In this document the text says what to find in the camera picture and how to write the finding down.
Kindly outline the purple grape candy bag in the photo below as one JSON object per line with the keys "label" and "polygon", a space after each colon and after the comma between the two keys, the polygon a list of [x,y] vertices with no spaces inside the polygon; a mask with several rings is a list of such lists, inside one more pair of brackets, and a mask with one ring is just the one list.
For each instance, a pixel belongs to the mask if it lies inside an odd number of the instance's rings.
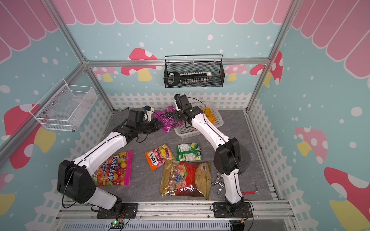
{"label": "purple grape candy bag", "polygon": [[154,118],[157,118],[163,123],[162,130],[165,133],[169,133],[171,130],[182,126],[184,123],[182,121],[175,122],[173,119],[173,111],[175,111],[176,108],[174,106],[169,106],[166,109],[162,111],[158,111],[153,114]]}

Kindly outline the white plastic basket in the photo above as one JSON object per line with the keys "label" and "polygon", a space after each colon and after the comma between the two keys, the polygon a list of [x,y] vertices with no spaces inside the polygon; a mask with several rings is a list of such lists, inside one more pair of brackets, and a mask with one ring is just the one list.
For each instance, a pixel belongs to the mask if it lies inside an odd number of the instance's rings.
{"label": "white plastic basket", "polygon": [[[216,108],[216,105],[211,101],[204,101],[203,103],[200,102],[193,102],[191,103],[193,107],[198,106],[200,109],[204,110],[205,108],[209,109],[213,120],[210,120],[216,128],[223,126],[224,122],[223,119]],[[190,126],[189,123],[185,123],[177,128],[174,128],[175,133],[180,136],[182,139],[190,138],[196,135],[200,135],[200,132],[195,129],[194,127]]]}

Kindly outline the yellow orange candy bag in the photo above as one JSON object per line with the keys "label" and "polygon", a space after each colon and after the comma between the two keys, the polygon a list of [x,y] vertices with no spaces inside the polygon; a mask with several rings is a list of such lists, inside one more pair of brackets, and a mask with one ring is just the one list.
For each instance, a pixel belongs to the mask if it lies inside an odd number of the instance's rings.
{"label": "yellow orange candy bag", "polygon": [[216,118],[214,117],[212,111],[210,108],[203,108],[203,112],[205,114],[205,116],[208,118],[208,120],[212,123],[212,124],[215,124],[216,122]]}

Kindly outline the orange Fox's candy bag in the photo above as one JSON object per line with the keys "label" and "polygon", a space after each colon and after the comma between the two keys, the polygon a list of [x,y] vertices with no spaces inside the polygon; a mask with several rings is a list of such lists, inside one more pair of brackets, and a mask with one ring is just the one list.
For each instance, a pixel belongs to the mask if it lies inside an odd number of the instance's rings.
{"label": "orange Fox's candy bag", "polygon": [[164,165],[166,160],[175,159],[171,149],[167,144],[163,144],[154,150],[145,152],[145,157],[151,171]]}

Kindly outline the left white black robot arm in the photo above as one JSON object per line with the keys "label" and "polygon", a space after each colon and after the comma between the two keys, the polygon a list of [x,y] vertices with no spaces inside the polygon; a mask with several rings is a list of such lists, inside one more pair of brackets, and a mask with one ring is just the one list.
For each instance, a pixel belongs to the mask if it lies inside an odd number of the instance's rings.
{"label": "left white black robot arm", "polygon": [[63,161],[58,167],[57,191],[76,203],[121,214],[122,199],[98,188],[92,176],[112,154],[140,134],[149,135],[160,130],[163,123],[153,117],[154,113],[150,106],[130,109],[128,118],[94,148],[72,161]]}

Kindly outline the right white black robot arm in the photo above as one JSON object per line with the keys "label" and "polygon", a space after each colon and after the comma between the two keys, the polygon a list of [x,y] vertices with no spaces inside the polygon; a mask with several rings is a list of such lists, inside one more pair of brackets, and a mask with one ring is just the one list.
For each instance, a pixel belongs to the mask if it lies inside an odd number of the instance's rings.
{"label": "right white black robot arm", "polygon": [[185,94],[176,94],[174,101],[176,104],[176,111],[173,112],[174,120],[187,122],[197,129],[215,150],[214,165],[224,179],[225,203],[230,212],[239,211],[244,204],[239,183],[239,175],[241,174],[239,141],[224,135],[209,121],[202,109],[189,102]]}

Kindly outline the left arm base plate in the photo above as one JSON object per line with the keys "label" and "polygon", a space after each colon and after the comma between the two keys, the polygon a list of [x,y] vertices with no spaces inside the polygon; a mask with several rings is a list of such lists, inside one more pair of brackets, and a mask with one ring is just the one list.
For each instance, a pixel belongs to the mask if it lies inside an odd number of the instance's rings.
{"label": "left arm base plate", "polygon": [[118,203],[110,210],[100,208],[96,218],[97,219],[136,218],[138,206],[139,206],[138,203]]}

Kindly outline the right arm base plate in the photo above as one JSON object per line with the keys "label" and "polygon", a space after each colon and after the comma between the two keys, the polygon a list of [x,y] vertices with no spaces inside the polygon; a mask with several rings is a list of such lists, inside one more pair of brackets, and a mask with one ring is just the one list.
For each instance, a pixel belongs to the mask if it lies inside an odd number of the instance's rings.
{"label": "right arm base plate", "polygon": [[253,210],[249,202],[240,201],[235,205],[226,202],[215,202],[210,207],[215,218],[252,218]]}

